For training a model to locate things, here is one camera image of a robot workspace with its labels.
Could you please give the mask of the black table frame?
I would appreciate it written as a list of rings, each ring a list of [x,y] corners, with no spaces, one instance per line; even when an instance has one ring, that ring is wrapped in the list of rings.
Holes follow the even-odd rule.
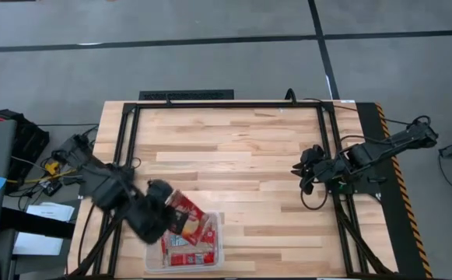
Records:
[[[204,102],[186,108],[145,102],[138,114],[105,103],[95,155],[135,157],[135,182],[167,180],[222,218],[224,262],[199,278],[343,276],[366,265],[354,243],[342,250],[334,204],[318,184],[300,193],[291,173],[304,149],[361,142],[354,103],[332,112],[313,101]]]

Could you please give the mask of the white paper sheet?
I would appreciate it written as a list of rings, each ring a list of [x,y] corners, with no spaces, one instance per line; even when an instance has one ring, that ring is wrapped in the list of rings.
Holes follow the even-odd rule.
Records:
[[[32,233],[18,233],[12,253],[15,255],[45,255],[60,254],[63,239],[41,236]]]
[[[26,212],[31,215],[55,219],[61,222],[69,222],[75,208],[69,205],[44,202],[39,205],[30,205]]]

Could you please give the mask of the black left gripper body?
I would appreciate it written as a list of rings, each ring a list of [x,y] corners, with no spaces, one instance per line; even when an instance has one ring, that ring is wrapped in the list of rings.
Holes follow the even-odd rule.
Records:
[[[147,244],[156,243],[168,230],[173,208],[151,198],[139,198],[126,214],[127,224]]]

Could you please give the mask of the yellow black hazard strip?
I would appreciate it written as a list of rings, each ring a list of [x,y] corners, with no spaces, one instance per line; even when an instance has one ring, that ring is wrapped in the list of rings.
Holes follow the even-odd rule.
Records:
[[[397,156],[386,159],[380,167],[391,176],[384,185],[384,214],[398,271],[407,276],[432,278]]]

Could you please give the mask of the black perforated floor grille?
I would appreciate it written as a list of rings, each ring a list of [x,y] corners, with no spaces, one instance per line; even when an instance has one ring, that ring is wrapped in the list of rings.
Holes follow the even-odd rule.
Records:
[[[233,89],[140,91],[139,100],[234,100]]]

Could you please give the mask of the clear plastic bin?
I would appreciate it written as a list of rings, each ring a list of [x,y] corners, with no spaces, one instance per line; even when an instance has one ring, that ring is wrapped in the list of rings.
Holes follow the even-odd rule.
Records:
[[[218,212],[209,212],[209,224],[205,229],[205,234],[197,245],[176,248],[163,252],[160,238],[156,243],[147,245],[145,248],[145,271],[153,274],[177,274],[177,273],[198,273],[205,271],[218,271],[224,262],[222,218]],[[215,253],[215,263],[197,266],[170,266],[171,254],[185,254],[209,252]]]

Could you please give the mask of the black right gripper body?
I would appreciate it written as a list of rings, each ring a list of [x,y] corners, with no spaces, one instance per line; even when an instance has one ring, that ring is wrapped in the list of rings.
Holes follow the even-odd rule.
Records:
[[[335,159],[319,159],[311,163],[314,180],[326,183],[336,177],[342,177],[349,173],[350,162],[344,157]]]

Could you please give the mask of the yellow connector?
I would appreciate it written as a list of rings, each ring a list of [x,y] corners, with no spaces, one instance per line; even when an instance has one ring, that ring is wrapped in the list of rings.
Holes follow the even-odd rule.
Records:
[[[51,175],[56,176],[61,172],[61,164],[58,161],[47,162],[44,169]]]

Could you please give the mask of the black carrying case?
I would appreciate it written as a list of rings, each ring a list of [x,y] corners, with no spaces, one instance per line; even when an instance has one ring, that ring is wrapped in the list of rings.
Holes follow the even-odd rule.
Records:
[[[35,163],[45,150],[50,136],[47,131],[27,120],[24,114],[9,109],[0,110],[0,122],[10,120],[16,122],[12,156],[21,160],[11,158],[8,178],[24,180],[33,168],[32,163]]]

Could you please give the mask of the red popcorn bag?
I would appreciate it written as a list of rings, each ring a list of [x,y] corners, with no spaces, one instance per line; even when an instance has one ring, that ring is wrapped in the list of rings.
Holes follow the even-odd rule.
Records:
[[[165,232],[161,240],[163,252],[176,248],[188,247],[190,245],[191,244],[185,238],[171,232]]]
[[[197,266],[214,263],[215,253],[212,251],[170,255],[170,266]]]
[[[205,234],[205,227],[209,224],[209,215],[179,190],[173,191],[166,201],[166,206],[171,207],[173,211],[178,210],[188,214],[182,234],[177,235],[185,238],[191,245],[197,245]]]

